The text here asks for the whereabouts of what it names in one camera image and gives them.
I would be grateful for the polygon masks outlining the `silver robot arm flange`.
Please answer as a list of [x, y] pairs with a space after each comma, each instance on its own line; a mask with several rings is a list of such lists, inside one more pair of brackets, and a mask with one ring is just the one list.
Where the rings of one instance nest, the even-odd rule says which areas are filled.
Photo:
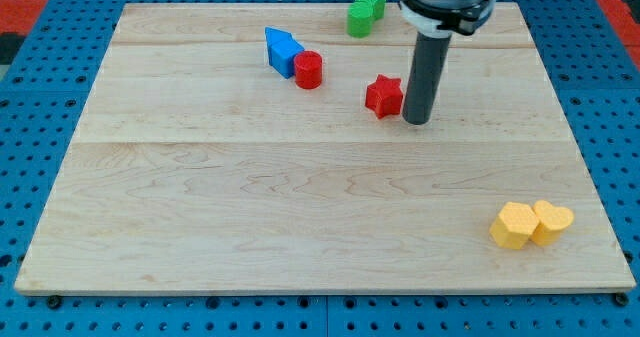
[[399, 0], [403, 18], [434, 39], [473, 35], [491, 17], [497, 0]]

